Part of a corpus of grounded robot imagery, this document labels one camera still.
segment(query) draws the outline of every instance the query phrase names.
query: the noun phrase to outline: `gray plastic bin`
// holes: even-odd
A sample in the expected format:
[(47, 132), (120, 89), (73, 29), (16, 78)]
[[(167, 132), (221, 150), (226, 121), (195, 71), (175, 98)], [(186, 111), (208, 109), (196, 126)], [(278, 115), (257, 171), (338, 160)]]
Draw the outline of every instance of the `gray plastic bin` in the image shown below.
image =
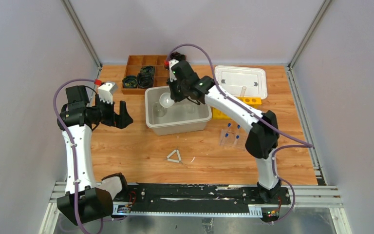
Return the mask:
[(159, 101), (161, 94), (169, 92), (170, 88), (168, 86), (146, 90), (147, 126), (159, 136), (203, 130), (212, 117), (208, 105), (196, 105), (185, 99), (168, 108), (163, 117), (157, 117), (153, 114), (153, 104)]

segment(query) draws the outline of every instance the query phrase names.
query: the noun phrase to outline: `wooden box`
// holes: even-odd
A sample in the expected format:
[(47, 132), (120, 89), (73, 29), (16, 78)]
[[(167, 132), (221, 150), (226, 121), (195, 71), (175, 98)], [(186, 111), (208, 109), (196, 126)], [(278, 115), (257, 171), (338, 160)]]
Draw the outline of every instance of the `wooden box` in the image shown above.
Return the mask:
[[(130, 55), (128, 56), (125, 76), (137, 76), (142, 67), (153, 66), (155, 69), (153, 87), (165, 86), (169, 78), (169, 73), (164, 68), (166, 58), (167, 55)], [(123, 85), (121, 85), (121, 90), (123, 94), (144, 94), (146, 91), (146, 89), (141, 88), (124, 88)]]

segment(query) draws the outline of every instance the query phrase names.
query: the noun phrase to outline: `gray wall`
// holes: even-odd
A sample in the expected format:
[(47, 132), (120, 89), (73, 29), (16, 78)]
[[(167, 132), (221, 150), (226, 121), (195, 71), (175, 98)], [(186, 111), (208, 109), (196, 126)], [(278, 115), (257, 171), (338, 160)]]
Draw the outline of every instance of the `gray wall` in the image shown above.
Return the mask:
[(38, 232), (66, 174), (54, 92), (95, 76), (61, 1), (0, 0), (0, 234)]
[[(288, 63), (322, 0), (71, 0), (104, 63), (203, 47), (215, 63)], [(196, 49), (181, 49), (206, 62)]]
[(353, 233), (374, 233), (374, 1), (334, 1), (295, 72)]

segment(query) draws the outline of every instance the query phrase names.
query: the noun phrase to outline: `yellow block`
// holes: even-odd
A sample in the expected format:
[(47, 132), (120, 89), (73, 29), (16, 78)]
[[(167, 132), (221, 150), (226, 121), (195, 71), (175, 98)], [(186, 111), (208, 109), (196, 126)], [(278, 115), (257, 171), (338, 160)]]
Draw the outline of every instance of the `yellow block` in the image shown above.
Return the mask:
[[(237, 99), (255, 109), (257, 109), (262, 104), (262, 99), (260, 97), (237, 97)], [(216, 108), (213, 108), (213, 119), (230, 119), (230, 117), (217, 110)]]

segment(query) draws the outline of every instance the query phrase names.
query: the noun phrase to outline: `table surface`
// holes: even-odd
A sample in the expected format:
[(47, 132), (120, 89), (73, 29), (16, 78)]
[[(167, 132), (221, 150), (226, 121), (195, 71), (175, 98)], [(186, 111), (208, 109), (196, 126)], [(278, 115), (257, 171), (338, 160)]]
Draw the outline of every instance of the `table surface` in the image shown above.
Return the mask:
[[(210, 66), (192, 67), (200, 77), (212, 77)], [(279, 129), (304, 139), (284, 67), (250, 67), (266, 71), (268, 97), (259, 109), (273, 111)], [(100, 79), (114, 81), (121, 87), (124, 72), (125, 66), (104, 66)], [(254, 157), (247, 151), (219, 146), (221, 130), (231, 120), (212, 119), (203, 131), (157, 136), (146, 125), (144, 95), (124, 95), (119, 89), (113, 99), (116, 103), (120, 100), (127, 103), (134, 123), (122, 130), (100, 125), (93, 132), (91, 152), (97, 181), (122, 172), (127, 182), (139, 183), (257, 183)], [(119, 113), (119, 105), (115, 106), (115, 111)], [(279, 138), (279, 146), (294, 143), (283, 136)], [(167, 161), (167, 155), (176, 148), (180, 151), (182, 163)], [(307, 149), (283, 150), (277, 154), (277, 164), (279, 175), (292, 184), (317, 185)]]

